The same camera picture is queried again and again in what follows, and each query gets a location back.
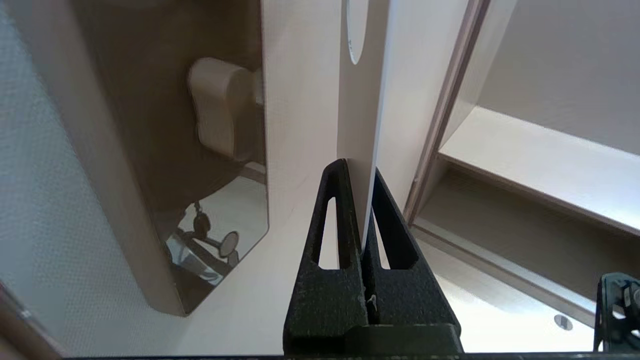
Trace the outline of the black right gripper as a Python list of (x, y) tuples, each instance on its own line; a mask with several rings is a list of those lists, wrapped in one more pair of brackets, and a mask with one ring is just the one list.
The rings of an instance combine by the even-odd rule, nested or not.
[(601, 276), (596, 292), (595, 352), (639, 352), (639, 291), (640, 281), (626, 273)]

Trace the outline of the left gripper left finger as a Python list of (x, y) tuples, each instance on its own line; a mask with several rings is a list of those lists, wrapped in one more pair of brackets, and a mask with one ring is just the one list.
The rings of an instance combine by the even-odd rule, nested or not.
[[(334, 199), (338, 269), (319, 265), (329, 200)], [(283, 326), (285, 353), (345, 353), (345, 335), (368, 324), (359, 234), (345, 159), (323, 170)]]

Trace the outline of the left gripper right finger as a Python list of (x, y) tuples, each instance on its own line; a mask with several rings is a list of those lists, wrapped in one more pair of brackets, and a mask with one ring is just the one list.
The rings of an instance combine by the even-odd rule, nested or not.
[(361, 257), (366, 353), (462, 353), (460, 322), (379, 170)]

